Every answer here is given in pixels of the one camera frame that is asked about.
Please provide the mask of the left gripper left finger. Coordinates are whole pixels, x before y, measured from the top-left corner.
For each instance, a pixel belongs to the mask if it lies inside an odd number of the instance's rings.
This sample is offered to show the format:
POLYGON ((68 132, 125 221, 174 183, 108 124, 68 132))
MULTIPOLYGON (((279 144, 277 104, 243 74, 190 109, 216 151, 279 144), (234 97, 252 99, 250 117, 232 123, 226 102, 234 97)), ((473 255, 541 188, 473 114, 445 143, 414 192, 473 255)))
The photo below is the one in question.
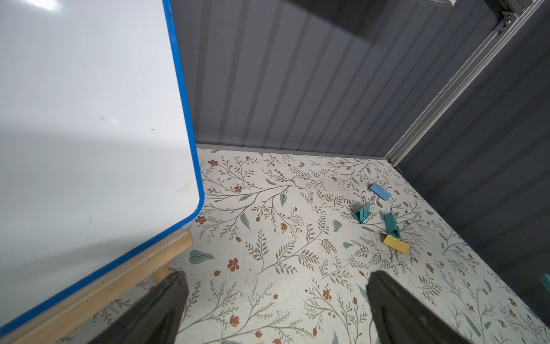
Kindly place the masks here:
POLYGON ((188 296, 185 272, 172 272, 90 342, 174 343, 188 296))

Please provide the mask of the blue binder clip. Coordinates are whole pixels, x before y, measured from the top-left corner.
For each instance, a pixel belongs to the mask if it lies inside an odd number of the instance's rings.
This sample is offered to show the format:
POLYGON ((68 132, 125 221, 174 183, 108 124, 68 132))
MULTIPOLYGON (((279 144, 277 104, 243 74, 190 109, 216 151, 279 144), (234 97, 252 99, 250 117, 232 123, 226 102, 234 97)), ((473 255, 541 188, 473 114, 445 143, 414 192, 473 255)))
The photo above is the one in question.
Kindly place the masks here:
POLYGON ((383 201, 388 201, 391 198, 391 194, 386 191, 382 186, 378 185, 377 183, 372 183, 370 185, 370 190, 379 196, 383 201))

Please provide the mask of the yellow binder clip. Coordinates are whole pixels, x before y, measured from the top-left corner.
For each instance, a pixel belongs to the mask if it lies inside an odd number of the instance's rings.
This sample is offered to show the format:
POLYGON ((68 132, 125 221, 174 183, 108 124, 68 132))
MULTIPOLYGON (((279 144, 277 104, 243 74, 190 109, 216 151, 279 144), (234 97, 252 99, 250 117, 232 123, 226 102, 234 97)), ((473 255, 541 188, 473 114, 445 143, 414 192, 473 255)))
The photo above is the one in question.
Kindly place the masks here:
POLYGON ((401 241, 398 238, 395 238, 388 233, 380 233, 381 241, 387 247, 394 249, 395 251, 406 255, 410 251, 410 245, 407 242, 401 241))

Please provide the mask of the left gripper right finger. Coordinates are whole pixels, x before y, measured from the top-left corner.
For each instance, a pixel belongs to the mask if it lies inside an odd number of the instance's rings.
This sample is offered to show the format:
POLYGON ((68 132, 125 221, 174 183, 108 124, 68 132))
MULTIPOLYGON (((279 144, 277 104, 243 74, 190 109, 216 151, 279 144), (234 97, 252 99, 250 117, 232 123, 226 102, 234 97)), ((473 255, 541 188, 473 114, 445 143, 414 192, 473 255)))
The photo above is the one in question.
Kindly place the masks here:
POLYGON ((370 274, 367 296, 381 343, 467 343, 384 271, 370 274))

